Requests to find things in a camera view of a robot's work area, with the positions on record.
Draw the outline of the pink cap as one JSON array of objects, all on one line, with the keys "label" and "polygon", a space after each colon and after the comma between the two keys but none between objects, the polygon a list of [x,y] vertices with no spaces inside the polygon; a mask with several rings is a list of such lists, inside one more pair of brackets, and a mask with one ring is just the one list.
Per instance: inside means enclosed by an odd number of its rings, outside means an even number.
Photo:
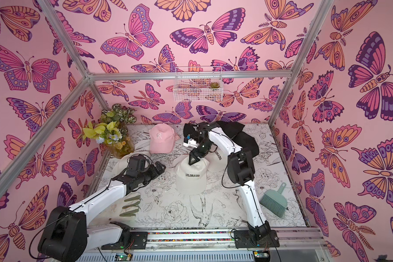
[{"label": "pink cap", "polygon": [[150,154],[172,153],[176,141],[180,136],[175,130],[165,123],[155,125],[149,130],[150,135]]}]

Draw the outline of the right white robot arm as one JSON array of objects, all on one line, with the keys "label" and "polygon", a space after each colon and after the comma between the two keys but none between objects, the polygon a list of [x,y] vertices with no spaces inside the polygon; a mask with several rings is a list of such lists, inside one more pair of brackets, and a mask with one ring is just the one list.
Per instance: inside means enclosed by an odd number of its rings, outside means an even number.
[{"label": "right white robot arm", "polygon": [[186,124],[183,145],[192,148],[187,162],[192,168],[205,159],[212,145],[226,154],[224,172],[241,191],[251,240],[255,245],[263,245],[272,236],[272,230],[255,193],[253,158],[259,155],[259,146],[243,128],[244,124],[224,121]]}]

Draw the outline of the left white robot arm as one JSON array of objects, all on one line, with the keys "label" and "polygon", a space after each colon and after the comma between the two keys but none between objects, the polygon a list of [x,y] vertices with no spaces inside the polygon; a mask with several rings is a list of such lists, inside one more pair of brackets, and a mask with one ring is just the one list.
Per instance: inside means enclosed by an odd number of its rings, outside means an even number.
[{"label": "left white robot arm", "polygon": [[127,163],[103,189],[80,202],[51,211],[38,243],[41,255],[60,262],[75,262],[84,252],[95,248],[131,244],[131,228],[124,223],[112,221],[103,226],[90,226],[107,207],[147,186],[166,170],[164,164],[152,162],[143,154],[133,155]]}]

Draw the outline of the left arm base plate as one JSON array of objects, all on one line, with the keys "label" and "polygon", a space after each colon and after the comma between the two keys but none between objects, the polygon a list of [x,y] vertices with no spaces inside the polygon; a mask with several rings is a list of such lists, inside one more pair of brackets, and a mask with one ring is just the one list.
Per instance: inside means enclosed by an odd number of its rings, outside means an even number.
[{"label": "left arm base plate", "polygon": [[101,250],[144,250],[147,245],[148,232],[134,231],[121,236],[116,243],[103,245]]}]

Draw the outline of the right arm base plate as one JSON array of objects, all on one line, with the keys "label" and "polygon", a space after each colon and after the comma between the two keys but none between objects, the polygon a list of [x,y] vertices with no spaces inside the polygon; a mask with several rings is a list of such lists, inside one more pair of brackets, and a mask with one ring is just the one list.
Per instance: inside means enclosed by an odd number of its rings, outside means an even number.
[{"label": "right arm base plate", "polygon": [[277,232],[271,229],[268,222],[255,227],[248,225],[248,230],[232,229],[230,236],[236,248],[280,247]]}]

